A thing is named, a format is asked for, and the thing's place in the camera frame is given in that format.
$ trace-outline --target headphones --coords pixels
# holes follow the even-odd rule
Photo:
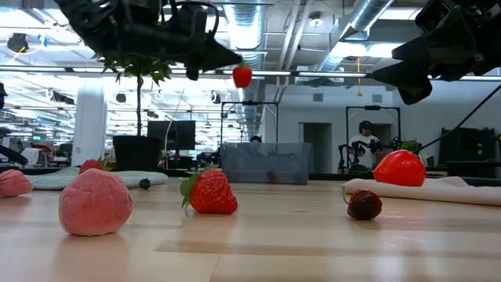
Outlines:
[[[359,124],[359,133],[362,133],[362,129],[364,128],[371,128],[372,127],[372,122],[370,121],[362,121]]]

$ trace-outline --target wooden table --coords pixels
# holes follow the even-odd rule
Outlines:
[[[183,211],[177,179],[132,190],[127,224],[92,238],[64,233],[57,192],[2,198],[0,281],[501,280],[500,208],[385,198],[356,222],[340,183],[233,189],[233,216]]]

